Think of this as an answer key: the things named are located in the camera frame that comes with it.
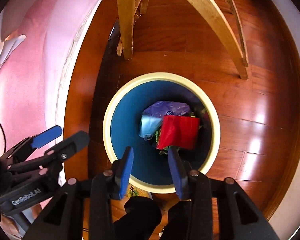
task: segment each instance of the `black pants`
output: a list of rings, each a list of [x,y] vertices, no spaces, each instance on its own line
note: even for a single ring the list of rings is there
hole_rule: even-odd
[[[158,205],[146,197],[131,197],[124,205],[126,215],[114,222],[116,240],[148,240],[161,222]],[[160,240],[186,237],[191,202],[180,201],[168,211],[168,225]]]

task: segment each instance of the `wooden floor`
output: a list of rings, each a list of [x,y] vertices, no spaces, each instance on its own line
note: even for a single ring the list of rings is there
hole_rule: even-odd
[[[234,16],[224,0],[215,1],[239,38]],[[131,61],[116,55],[114,33],[95,90],[89,131],[89,177],[111,166],[103,145],[102,123],[116,91],[139,75],[171,72],[202,88],[218,113],[220,150],[207,175],[235,178],[260,210],[266,208],[293,147],[296,74],[278,21],[266,0],[234,1],[247,40],[250,66],[246,81],[239,78],[217,36],[186,0],[149,1],[147,14],[134,27]],[[156,197],[175,199],[174,194]],[[114,219],[124,215],[124,201],[113,202]],[[166,222],[164,216],[160,226]],[[160,231],[158,227],[151,239],[159,239]],[[217,238],[215,203],[214,232]]]

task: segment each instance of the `red paper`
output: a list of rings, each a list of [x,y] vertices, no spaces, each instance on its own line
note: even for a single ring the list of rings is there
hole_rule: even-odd
[[[177,146],[193,149],[197,142],[200,119],[188,116],[165,115],[157,149]]]

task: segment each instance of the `trash can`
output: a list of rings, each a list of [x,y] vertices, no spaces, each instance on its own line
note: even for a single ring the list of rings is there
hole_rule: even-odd
[[[194,169],[206,174],[219,149],[220,124],[217,112],[208,96],[190,80],[172,73],[150,73],[125,84],[112,98],[103,121],[103,141],[112,162],[120,159],[126,146],[134,149],[130,183],[153,193],[173,193],[168,158],[141,138],[141,114],[156,101],[187,103],[195,113],[203,108],[208,113],[201,120],[203,132],[198,134],[200,150],[182,158]]]

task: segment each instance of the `wooden chair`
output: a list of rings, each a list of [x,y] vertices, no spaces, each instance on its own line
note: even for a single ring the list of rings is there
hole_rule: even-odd
[[[214,0],[187,1],[207,21],[212,30],[218,36],[223,46],[225,46],[239,72],[240,77],[242,79],[248,79],[248,74],[246,71],[246,67],[248,67],[246,42],[242,31],[242,24],[234,1],[225,0],[229,5],[232,14],[235,16],[237,28],[239,29],[240,45],[238,44],[228,21]],[[149,0],[117,0],[121,32],[121,40],[118,45],[117,53],[120,55],[123,50],[123,56],[126,60],[132,59],[134,21],[140,15],[146,13],[148,2]]]

